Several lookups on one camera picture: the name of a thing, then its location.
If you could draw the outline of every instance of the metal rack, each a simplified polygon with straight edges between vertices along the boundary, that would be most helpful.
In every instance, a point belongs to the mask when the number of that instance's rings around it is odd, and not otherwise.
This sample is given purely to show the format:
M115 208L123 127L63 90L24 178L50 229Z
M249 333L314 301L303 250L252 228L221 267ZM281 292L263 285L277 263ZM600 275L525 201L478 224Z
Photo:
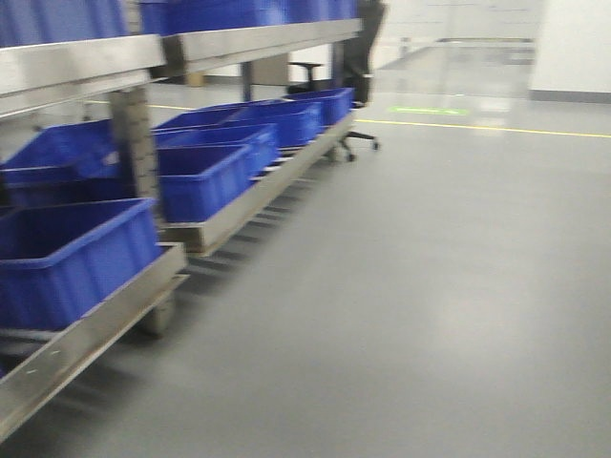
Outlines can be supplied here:
M146 179L156 156L142 85L152 81L151 68L164 64L154 35L0 49L0 118L111 93L119 152L132 175L126 179L134 179L140 196L156 197L156 181ZM0 442L135 324L163 331L186 259L177 243L162 248L146 270L66 330L0 330L13 349L30 342L20 355L25 360L0 380Z
M353 121L354 115L349 114L303 149L281 158L248 191L208 221L166 225L163 238L183 242L187 252L192 255L209 256L279 196L318 158L332 150L338 140L350 130Z
M244 98L249 99L250 61L325 43L334 44L334 54L339 57L341 42L355 36L360 27L359 20L345 20L195 32L164 39L142 35L0 49L0 119L110 94L125 178L134 183L136 195L158 198L157 155L143 85L155 78L245 62ZM303 150L285 157L251 190L206 223L168 225L162 231L164 238L185 241L190 250L209 254L318 157L333 149L352 120L348 116ZM3 194L0 180L0 198ZM0 442L135 324L141 323L153 333L163 332L173 310L172 293L185 279L179 271L186 266L182 245L166 243L163 248L164 254L156 262L68 329L52 334L0 330L0 340L36 342L37 348L0 380Z
M241 64L356 36L360 19L227 31L196 31L163 38L168 65L154 74L178 76Z

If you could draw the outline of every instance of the chair backrest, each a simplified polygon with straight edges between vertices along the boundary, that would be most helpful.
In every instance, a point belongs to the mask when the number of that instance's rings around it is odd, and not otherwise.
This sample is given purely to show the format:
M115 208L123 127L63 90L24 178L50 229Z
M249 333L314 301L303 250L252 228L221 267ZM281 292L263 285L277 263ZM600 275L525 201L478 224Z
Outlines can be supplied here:
M370 54L380 31L387 6L380 0L359 0L358 16L363 29L346 42L344 48L345 86L354 88L354 99L363 104L369 101L371 80Z

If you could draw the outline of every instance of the blue crate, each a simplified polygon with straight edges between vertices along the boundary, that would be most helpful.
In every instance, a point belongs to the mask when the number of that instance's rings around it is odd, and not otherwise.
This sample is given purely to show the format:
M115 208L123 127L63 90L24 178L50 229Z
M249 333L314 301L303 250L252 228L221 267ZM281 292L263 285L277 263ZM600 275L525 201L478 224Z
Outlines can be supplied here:
M0 326L64 328L160 254L150 199L44 207L0 219Z
M357 17L356 0L327 0L328 19L354 19Z
M277 124L280 148L304 146L323 131L323 104L294 101L240 110L227 119L227 127Z
M262 169L280 156L278 127L275 124L233 128L175 131L166 133L164 148L182 146L251 145L248 151L248 174L257 176Z
M7 184L49 183L95 177L117 163L105 119L45 129L0 169Z
M192 128L212 127L221 125L228 117L237 113L242 107L229 107L211 110L196 110L179 114L172 119L159 124L154 132L162 133Z
M354 101L353 88L329 89L314 93L291 94L289 100L309 100L323 104L323 123L332 126L346 117Z
M37 4L38 0L0 0L0 47L46 41Z
M4 215L7 215L13 210L13 207L0 207L0 218L2 218Z
M120 0L0 0L0 46L127 35Z
M286 22L284 0L140 0L139 3L144 33L171 35Z
M119 177L56 183L13 183L7 188L13 205L28 208L134 197L130 187Z
M163 210L169 222L206 221L250 186L253 146L159 150Z
M329 0L286 0L290 22L326 21L329 17Z

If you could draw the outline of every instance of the stainless steel shelf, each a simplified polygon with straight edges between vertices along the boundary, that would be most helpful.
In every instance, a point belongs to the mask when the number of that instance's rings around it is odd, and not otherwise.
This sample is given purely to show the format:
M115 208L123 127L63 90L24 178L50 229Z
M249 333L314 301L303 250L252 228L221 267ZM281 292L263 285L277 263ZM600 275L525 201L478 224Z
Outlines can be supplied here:
M0 49L0 118L151 81L158 35Z
M318 158L331 150L350 130L353 122L354 114L348 115L208 221L168 224L164 227L163 239L183 242L186 251L192 255L214 253Z
M98 305L82 320L56 334L0 380L0 442L71 382L146 314L163 305L186 278L179 244Z
M359 30L361 20L349 19L167 36L163 38L163 47L168 65L156 69L154 75L178 76L250 62L348 40L355 37Z

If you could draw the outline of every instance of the floor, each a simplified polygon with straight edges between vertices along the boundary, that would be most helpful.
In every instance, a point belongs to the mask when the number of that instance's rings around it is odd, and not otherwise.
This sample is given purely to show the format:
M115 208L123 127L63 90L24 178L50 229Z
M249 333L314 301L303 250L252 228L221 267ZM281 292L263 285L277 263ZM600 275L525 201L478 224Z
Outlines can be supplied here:
M377 74L357 127L383 151L320 161L194 260L167 336L131 332L0 456L607 458L611 107L529 101L511 55Z

